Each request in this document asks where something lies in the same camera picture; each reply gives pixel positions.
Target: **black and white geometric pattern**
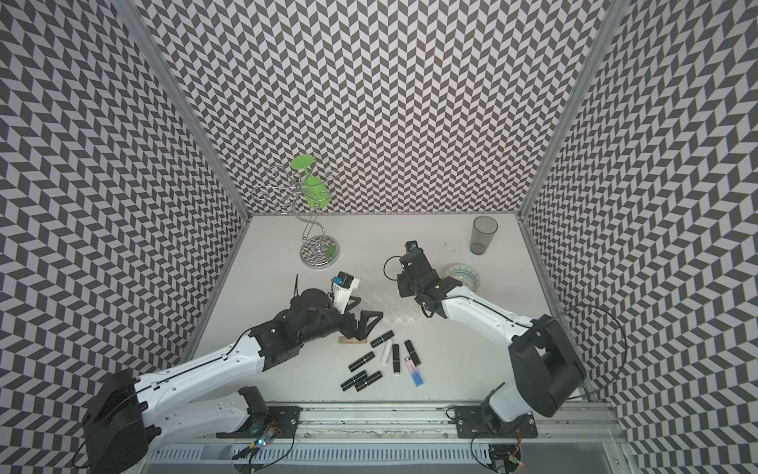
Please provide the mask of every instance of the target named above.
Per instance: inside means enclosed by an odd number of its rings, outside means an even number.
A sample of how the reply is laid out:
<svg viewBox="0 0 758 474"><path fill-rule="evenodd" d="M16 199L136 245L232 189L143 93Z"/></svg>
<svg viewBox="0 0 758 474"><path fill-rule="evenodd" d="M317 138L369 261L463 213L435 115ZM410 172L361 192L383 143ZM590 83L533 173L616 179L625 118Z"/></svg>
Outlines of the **black and white geometric pattern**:
<svg viewBox="0 0 758 474"><path fill-rule="evenodd" d="M528 216L645 472L758 472L757 17L634 3Z"/></svg>
<svg viewBox="0 0 758 474"><path fill-rule="evenodd" d="M105 0L0 5L0 471L177 363L242 222Z"/></svg>
<svg viewBox="0 0 758 474"><path fill-rule="evenodd" d="M312 153L332 212L516 210L607 0L136 0L253 212Z"/></svg>

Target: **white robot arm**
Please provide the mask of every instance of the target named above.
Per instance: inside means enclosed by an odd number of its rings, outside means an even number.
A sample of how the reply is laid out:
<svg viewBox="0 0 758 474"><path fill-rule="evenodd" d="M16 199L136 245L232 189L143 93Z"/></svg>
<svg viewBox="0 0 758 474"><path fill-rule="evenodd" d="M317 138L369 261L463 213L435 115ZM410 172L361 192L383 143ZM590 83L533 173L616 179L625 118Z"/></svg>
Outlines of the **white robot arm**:
<svg viewBox="0 0 758 474"><path fill-rule="evenodd" d="M400 259L400 296L414 296L425 315L470 326L510 354L515 383L501 384L482 403L487 429L509 432L514 420L531 411L553 415L585 375L557 322L548 316L535 322L499 308L457 280L439 279L415 242L406 250ZM365 339L381 316L362 312L356 321L350 313L360 301L351 295L358 282L341 272L333 280L331 299L323 291L305 290L271 321L188 363L136 378L130 370L107 376L83 420L90 471L122 472L149 450L208 433L219 438L259 433L268 408L257 388L193 400L271 369L296 356L306 342L335 331Z"/></svg>

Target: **round metal base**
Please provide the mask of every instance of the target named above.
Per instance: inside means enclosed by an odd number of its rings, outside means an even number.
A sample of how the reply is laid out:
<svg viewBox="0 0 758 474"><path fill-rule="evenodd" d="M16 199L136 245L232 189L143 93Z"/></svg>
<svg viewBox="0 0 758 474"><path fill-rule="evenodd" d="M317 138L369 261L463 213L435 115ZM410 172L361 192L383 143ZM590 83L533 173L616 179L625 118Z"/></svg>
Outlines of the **round metal base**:
<svg viewBox="0 0 758 474"><path fill-rule="evenodd" d="M337 261L340 256L340 245L334 237L320 235L307 239L300 247L300 260L308 268L326 268Z"/></svg>

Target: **jewelry stand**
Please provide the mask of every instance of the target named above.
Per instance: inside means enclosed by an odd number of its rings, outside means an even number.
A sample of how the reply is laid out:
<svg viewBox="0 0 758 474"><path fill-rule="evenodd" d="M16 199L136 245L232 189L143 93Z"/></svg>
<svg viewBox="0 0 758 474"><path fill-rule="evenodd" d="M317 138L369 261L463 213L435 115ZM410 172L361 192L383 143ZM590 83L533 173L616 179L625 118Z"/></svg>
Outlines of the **jewelry stand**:
<svg viewBox="0 0 758 474"><path fill-rule="evenodd" d="M340 245L337 239L326 235L324 226L317 221L319 213L331 201L330 194L326 186L320 181L319 184L306 184L305 182L309 180L309 177L312 177L312 174L307 169L305 174L305 179L301 179L299 172L293 169L289 186L266 186L261 184L256 186L255 190L258 192L258 196L263 197L268 197L267 190L283 190L290 193L292 196L290 211L298 220L305 222L305 229L302 231L300 260L308 268L326 268L335 263L340 256ZM299 200L303 197L305 197L309 206L313 208L313 212L305 217L297 210ZM314 226L318 226L321 229L321 233L310 237Z"/></svg>

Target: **blue patterned plate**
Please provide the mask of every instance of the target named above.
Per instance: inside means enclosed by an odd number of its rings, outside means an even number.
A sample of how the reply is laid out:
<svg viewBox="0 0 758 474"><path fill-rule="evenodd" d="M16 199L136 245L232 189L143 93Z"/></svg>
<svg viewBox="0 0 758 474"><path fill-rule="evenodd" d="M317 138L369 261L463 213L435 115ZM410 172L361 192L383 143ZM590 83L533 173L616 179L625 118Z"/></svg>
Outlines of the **blue patterned plate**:
<svg viewBox="0 0 758 474"><path fill-rule="evenodd" d="M453 277L468 287L474 293L479 289L481 279L476 270L468 265L456 263L445 270L446 277Z"/></svg>

